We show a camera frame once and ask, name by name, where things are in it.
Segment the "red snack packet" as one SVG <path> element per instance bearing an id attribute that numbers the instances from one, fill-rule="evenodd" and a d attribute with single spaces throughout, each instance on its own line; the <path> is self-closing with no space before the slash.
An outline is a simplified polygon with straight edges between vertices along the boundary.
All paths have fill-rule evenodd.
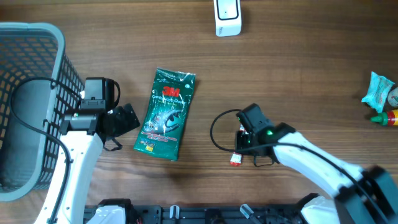
<path id="1" fill-rule="evenodd" d="M 242 149 L 247 144 L 246 141 L 248 140 L 248 136 L 249 134 L 241 124 L 239 130 L 236 131 L 234 143 L 235 151 L 233 152 L 229 162 L 232 166 L 240 166 L 242 164 L 243 155 L 238 153 L 238 150 Z"/>

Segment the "green 3M glove packet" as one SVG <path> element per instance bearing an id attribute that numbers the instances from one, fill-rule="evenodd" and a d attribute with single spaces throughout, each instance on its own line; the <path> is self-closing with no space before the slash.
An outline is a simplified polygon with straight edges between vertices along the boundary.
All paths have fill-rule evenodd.
<path id="1" fill-rule="evenodd" d="M 151 89 L 146 117 L 134 149 L 176 161 L 187 114 L 195 91 L 194 73 L 158 68 Z"/>

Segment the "light green wipes pack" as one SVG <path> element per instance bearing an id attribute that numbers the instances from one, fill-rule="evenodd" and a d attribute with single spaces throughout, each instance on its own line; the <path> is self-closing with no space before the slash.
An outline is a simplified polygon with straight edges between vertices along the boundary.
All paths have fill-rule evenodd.
<path id="1" fill-rule="evenodd" d="M 381 113 L 386 103 L 387 96 L 394 84 L 394 82 L 385 76 L 371 72 L 369 88 L 361 102 L 369 105 L 372 109 L 376 110 L 377 113 Z"/>

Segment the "red sauce bottle green cap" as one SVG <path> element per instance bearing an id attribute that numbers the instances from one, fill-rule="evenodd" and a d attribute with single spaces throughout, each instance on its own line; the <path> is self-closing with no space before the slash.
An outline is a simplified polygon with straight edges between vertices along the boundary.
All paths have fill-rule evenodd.
<path id="1" fill-rule="evenodd" d="M 370 121 L 373 123 L 378 123 L 382 126 L 397 126 L 398 120 L 398 109 L 390 110 L 386 112 L 379 113 L 377 116 L 373 116 Z"/>

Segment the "green lid small jar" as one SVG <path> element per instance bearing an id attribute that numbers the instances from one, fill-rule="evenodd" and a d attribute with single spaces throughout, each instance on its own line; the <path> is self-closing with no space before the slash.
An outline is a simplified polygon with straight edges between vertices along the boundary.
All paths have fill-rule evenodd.
<path id="1" fill-rule="evenodd" d="M 391 90 L 387 96 L 388 103 L 393 107 L 398 107 L 398 87 Z"/>

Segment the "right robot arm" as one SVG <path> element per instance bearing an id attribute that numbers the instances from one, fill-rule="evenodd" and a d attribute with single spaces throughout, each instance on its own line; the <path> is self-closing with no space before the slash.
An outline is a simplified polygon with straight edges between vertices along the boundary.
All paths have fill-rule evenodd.
<path id="1" fill-rule="evenodd" d="M 290 125 L 273 125 L 255 103 L 236 117 L 244 129 L 236 136 L 237 153 L 270 157 L 329 195 L 304 201 L 300 213 L 307 223 L 397 223 L 397 184 L 387 170 L 327 153 Z"/>

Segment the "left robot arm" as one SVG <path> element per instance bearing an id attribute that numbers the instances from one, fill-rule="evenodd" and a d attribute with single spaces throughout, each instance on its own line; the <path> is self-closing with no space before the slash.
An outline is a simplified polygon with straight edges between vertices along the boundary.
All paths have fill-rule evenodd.
<path id="1" fill-rule="evenodd" d="M 119 105 L 119 84 L 108 78 L 87 78 L 77 108 L 65 113 L 60 152 L 49 191 L 36 223 L 83 223 L 95 164 L 107 140 L 139 127 L 130 104 Z"/>

